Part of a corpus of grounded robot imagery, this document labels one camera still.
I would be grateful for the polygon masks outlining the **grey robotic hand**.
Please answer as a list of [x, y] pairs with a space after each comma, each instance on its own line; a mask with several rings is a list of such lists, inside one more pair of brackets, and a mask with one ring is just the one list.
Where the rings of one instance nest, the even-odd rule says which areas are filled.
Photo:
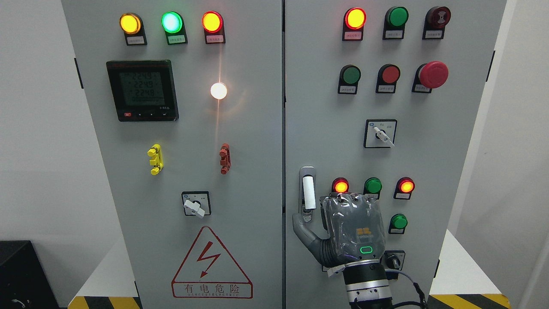
[[364, 260], [378, 260], [386, 250], [386, 232], [376, 198], [356, 193], [332, 193], [321, 210], [329, 238], [320, 239], [294, 214], [293, 230], [314, 258], [331, 268]]

